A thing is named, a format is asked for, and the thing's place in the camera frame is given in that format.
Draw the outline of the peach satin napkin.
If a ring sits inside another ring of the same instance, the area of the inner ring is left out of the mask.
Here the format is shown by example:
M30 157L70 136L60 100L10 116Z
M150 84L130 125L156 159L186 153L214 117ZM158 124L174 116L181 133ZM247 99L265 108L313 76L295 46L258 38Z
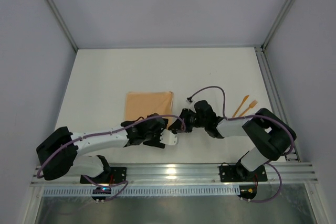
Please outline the peach satin napkin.
M125 98L124 119L134 121L151 114L172 114L174 93L165 92L129 92Z

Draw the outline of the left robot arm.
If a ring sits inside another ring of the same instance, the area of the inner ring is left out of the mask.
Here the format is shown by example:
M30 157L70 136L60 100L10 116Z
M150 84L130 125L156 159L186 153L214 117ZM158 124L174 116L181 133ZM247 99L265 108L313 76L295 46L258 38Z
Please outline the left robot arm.
M124 121L116 127L101 132L75 133L66 126L56 129L38 147L40 162L37 178L55 180L67 173L91 178L108 171L103 157L89 153L107 148L138 146L146 142L164 148L162 134L168 124L166 115L157 113L136 121Z

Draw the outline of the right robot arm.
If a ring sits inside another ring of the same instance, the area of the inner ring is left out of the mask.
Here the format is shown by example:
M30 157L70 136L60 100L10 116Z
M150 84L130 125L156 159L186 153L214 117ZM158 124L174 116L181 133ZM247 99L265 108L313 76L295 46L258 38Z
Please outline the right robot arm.
M212 138L250 138L255 147L238 160L232 172L226 173L239 182L252 180L265 163L276 161L293 149L297 138L292 128L266 108L249 116L227 119L216 115L205 100L196 102L190 109L184 108L180 118L169 126L169 131L176 134L184 129L190 133L194 128L203 128Z

